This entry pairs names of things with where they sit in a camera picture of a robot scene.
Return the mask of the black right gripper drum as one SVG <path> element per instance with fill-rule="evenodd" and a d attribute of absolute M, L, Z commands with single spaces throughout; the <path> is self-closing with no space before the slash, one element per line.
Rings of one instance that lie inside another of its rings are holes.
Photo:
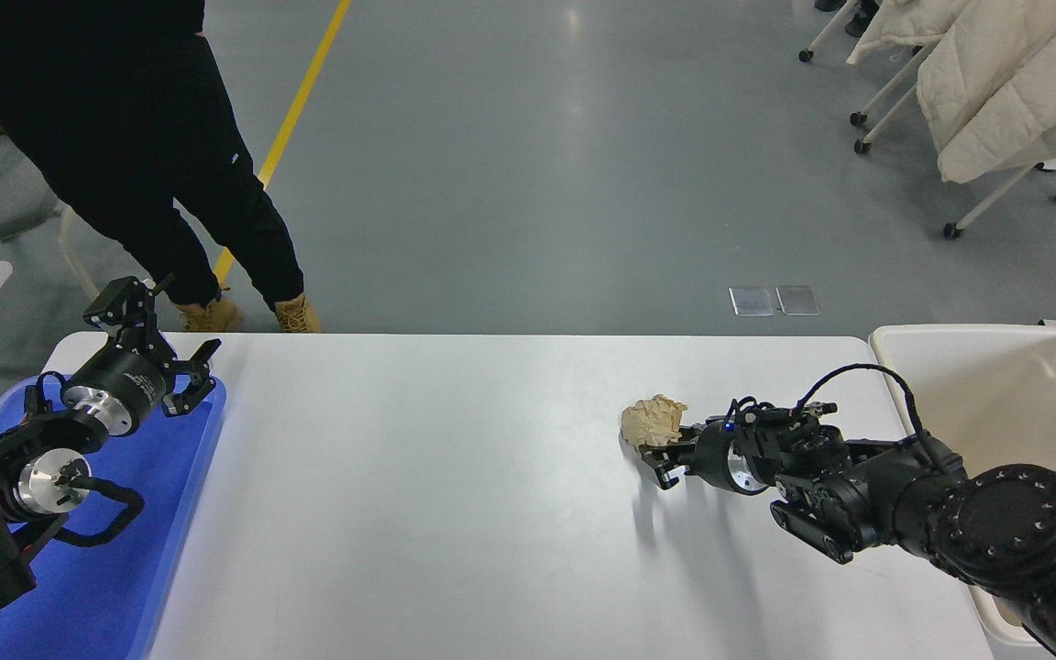
<path fill-rule="evenodd" d="M 715 488 L 757 496 L 759 478 L 749 457 L 736 448 L 738 434 L 730 423 L 708 423 L 693 451 L 693 473 Z"/>

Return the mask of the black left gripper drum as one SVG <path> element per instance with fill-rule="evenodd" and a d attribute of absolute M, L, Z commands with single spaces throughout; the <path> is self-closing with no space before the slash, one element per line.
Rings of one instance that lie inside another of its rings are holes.
<path fill-rule="evenodd" d="M 158 364 L 109 344 L 72 375 L 72 408 L 102 423 L 142 423 L 168 391 Z"/>

